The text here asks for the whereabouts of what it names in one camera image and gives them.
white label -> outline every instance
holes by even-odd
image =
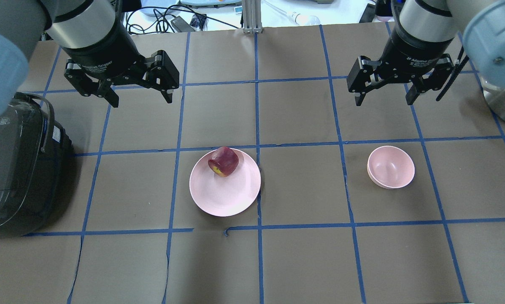
[[[61,142],[61,131],[55,125],[54,125],[54,133],[52,134],[51,138],[53,138],[56,142]]]

robotic arm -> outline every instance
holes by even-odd
[[[390,83],[412,83],[408,105],[428,90],[440,90],[450,75],[454,79],[460,71],[444,54],[457,30],[463,32],[463,47],[484,78],[505,88],[505,0],[407,0],[404,6],[393,0],[392,4],[396,25],[382,56],[378,60],[359,56],[348,74],[348,90],[355,94],[357,106],[368,92]]]
[[[139,54],[108,0],[0,0],[0,114],[27,77],[44,30],[69,54],[65,77],[81,95],[117,107],[111,85],[138,84],[172,102],[179,71],[163,50]]]

electronic device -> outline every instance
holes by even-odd
[[[177,16],[174,19],[170,20],[173,28],[179,33],[182,32],[194,32],[196,31],[193,27],[191,27],[181,16]]]

black rice cooker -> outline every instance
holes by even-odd
[[[35,100],[42,100],[44,112]],[[35,94],[16,93],[0,116],[0,239],[40,228],[72,151],[54,108]]]

metal frame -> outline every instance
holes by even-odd
[[[262,28],[262,0],[243,0],[243,33],[261,33]]]

